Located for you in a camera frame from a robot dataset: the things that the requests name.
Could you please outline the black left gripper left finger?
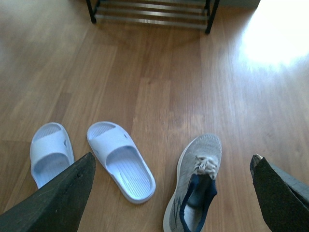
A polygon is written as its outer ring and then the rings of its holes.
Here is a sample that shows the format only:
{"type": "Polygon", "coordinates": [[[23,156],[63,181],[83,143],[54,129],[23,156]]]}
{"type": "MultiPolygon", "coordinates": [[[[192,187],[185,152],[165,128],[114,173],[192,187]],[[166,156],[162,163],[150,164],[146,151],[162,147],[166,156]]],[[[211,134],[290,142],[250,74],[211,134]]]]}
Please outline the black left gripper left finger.
{"type": "Polygon", "coordinates": [[[87,153],[34,194],[0,217],[2,232],[76,232],[95,176],[87,153]]]}

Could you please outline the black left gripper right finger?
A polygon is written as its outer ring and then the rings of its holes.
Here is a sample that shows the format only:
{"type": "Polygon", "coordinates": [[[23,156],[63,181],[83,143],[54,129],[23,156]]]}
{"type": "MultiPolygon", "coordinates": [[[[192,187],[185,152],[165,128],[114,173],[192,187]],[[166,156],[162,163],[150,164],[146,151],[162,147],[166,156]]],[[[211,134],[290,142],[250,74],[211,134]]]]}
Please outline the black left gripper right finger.
{"type": "Polygon", "coordinates": [[[273,232],[309,230],[309,187],[266,158],[250,162],[255,193],[263,219],[273,232]]]}

